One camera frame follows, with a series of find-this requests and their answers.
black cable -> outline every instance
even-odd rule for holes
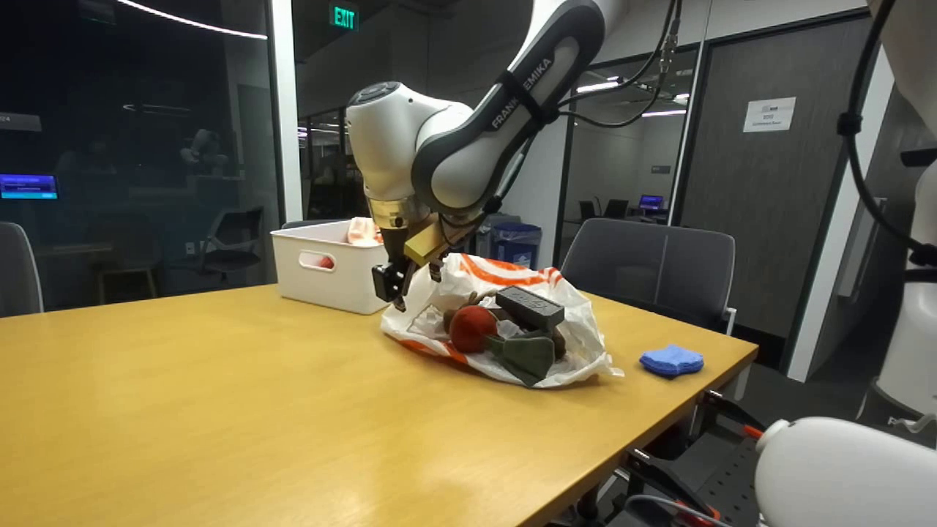
[[[652,53],[646,54],[646,61],[638,66],[635,75],[623,79],[621,83],[616,83],[616,88],[610,88],[610,91],[591,91],[591,92],[564,95],[564,98],[560,98],[560,107],[561,107],[561,104],[570,104],[570,101],[579,101],[579,98],[616,92],[616,91],[623,91],[623,88],[632,88],[635,81],[642,81],[645,72],[651,70],[651,63],[661,57],[661,50],[665,50],[665,44],[667,44],[667,34],[674,32],[674,28],[670,28],[670,26],[674,26],[674,15],[676,15],[676,21],[679,21],[679,10],[681,10],[681,0],[670,0],[670,4],[667,4],[667,10],[665,10],[661,34],[655,37]]]
[[[867,92],[867,79],[872,72],[872,54],[879,50],[879,37],[882,37],[882,28],[892,10],[897,0],[882,0],[879,10],[875,10],[875,21],[872,21],[872,28],[863,41],[863,50],[857,54],[857,63],[854,63],[854,75],[853,75],[853,91],[850,91],[850,104],[847,110],[841,113],[838,119],[838,132],[844,135],[844,145],[847,145],[847,160],[850,160],[850,171],[853,171],[853,180],[854,180],[854,189],[860,195],[860,205],[872,214],[872,220],[888,231],[892,234],[897,240],[901,240],[904,244],[911,244],[911,259],[914,262],[925,262],[925,266],[935,266],[937,262],[937,247],[929,244],[929,243],[919,243],[914,240],[911,234],[898,231],[884,214],[882,208],[875,205],[867,180],[863,180],[863,171],[860,171],[860,160],[857,160],[857,145],[854,145],[854,135],[860,132],[860,101],[863,101],[863,92]]]
[[[519,176],[522,176],[522,165],[523,165],[526,152],[529,152],[529,142],[532,142],[532,138],[522,142],[522,148],[519,148],[519,154],[522,154],[519,163],[509,170],[504,189],[494,192],[494,195],[488,195],[484,214],[478,214],[471,223],[453,223],[450,215],[438,214],[438,223],[441,223],[441,225],[450,225],[450,227],[471,227],[471,231],[475,231],[488,214],[497,214],[504,195],[509,192],[509,186],[512,186],[512,184],[519,180]]]
[[[646,95],[646,101],[645,101],[632,117],[626,117],[626,119],[621,119],[621,123],[599,123],[599,119],[585,117],[585,113],[576,113],[576,110],[560,110],[560,113],[569,113],[569,117],[573,117],[573,119],[582,119],[582,123],[589,123],[589,126],[595,126],[595,127],[623,127],[623,126],[638,123],[642,113],[651,110],[651,107],[658,101],[661,88],[665,88],[665,81],[667,81],[667,70],[674,66],[674,50],[676,50],[681,0],[676,0],[676,3],[670,3],[670,4],[674,4],[674,10],[667,10],[665,37],[661,37],[661,41],[665,41],[665,50],[658,53],[658,70],[655,70],[652,92]]]
[[[589,123],[589,126],[595,126],[595,127],[623,127],[623,126],[638,123],[642,113],[651,110],[651,107],[658,101],[661,88],[665,88],[665,72],[655,75],[652,92],[645,98],[642,110],[635,110],[632,117],[626,117],[626,119],[621,119],[621,123],[599,123],[599,119],[591,119],[591,117],[576,113],[576,110],[560,110],[560,113],[573,117],[573,119],[582,119],[582,123]]]

white robot part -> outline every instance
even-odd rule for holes
[[[526,53],[526,45],[532,44],[535,32],[551,21],[551,15],[560,9],[560,3],[564,3],[564,0],[532,0],[526,37],[523,37],[515,61]],[[616,34],[621,21],[623,21],[623,9],[630,4],[630,0],[595,0],[595,4],[605,18],[605,34]]]
[[[560,81],[561,72],[576,61],[576,41],[564,37],[556,50],[553,50],[553,66],[544,70],[544,75],[529,88],[532,98],[544,98]],[[512,110],[504,123],[504,135],[484,135],[478,138],[471,145],[466,145],[462,152],[444,158],[436,171],[433,171],[433,199],[444,208],[471,208],[481,205],[481,199],[485,195],[488,184],[497,180],[497,160],[500,152],[507,148],[507,141],[523,126],[523,110]]]
[[[459,107],[459,101],[415,92],[402,81],[381,81],[355,92],[346,126],[355,163],[365,171],[368,199],[408,201],[414,195],[415,138],[433,113],[450,107]]]
[[[937,243],[937,165],[917,180],[911,236]],[[937,284],[908,281],[875,385],[914,411],[937,416]]]
[[[937,520],[935,449],[841,419],[772,423],[758,442],[756,495],[769,527]]]
[[[937,135],[937,3],[897,0],[882,32],[897,83]],[[914,192],[911,236],[937,244],[937,165],[929,165]],[[937,416],[937,284],[908,281],[892,338],[875,385],[914,411]]]

white box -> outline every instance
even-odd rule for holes
[[[355,313],[375,313],[386,305],[371,284],[371,266],[386,262],[386,250],[381,243],[346,243],[349,223],[269,231],[282,294]]]

plastic bag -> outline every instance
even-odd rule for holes
[[[504,384],[522,384],[491,357],[491,350],[456,350],[449,343],[441,318],[449,310],[466,305],[471,293],[484,294],[504,285],[523,285],[564,307],[564,318],[556,324],[564,338],[564,357],[556,359],[539,384],[532,384],[535,389],[569,385],[598,370],[621,373],[604,345],[591,302],[576,285],[570,285],[560,275],[560,269],[526,269],[475,255],[444,255],[438,275],[441,277],[433,281],[428,266],[419,269],[411,281],[408,310],[383,310],[381,331],[411,350],[462,362]]]

glass window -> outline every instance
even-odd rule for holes
[[[667,223],[696,45],[661,72],[646,54],[598,63],[576,83],[560,259],[589,215]]]
[[[266,281],[282,223],[266,0],[9,0],[0,220],[46,307]]]

